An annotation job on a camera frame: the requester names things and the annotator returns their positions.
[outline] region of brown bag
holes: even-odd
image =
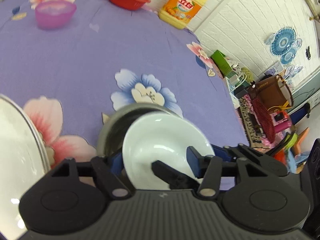
[[[289,109],[293,106],[293,98],[289,87],[280,75],[259,81],[255,87],[248,89],[251,98],[259,96],[269,113]]]

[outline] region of yellow detergent bottle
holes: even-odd
[[[185,28],[207,0],[169,0],[160,10],[159,18],[178,29]]]

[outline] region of purple tablecloth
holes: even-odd
[[[75,4],[69,25],[44,31],[28,0],[0,3],[0,93],[25,109],[47,145],[77,135],[95,146],[101,113],[150,100],[193,122],[212,144],[248,144],[222,80],[208,77],[186,46],[199,43],[194,34],[108,0]],[[13,21],[17,6],[27,16]]]

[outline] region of white bowl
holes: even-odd
[[[138,118],[128,129],[122,147],[124,167],[134,187],[169,190],[169,185],[151,170],[156,160],[195,179],[187,162],[188,146],[195,147],[202,156],[214,155],[207,138],[187,120],[165,113]]]
[[[0,232],[7,240],[14,240],[26,232],[18,210],[20,198],[50,166],[32,122],[3,95],[0,127]]]

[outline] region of orange stool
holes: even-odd
[[[293,145],[292,150],[294,155],[298,155],[301,152],[301,143],[304,141],[304,139],[307,137],[308,133],[310,131],[310,128],[306,128],[301,134],[299,134],[298,139],[296,143]]]

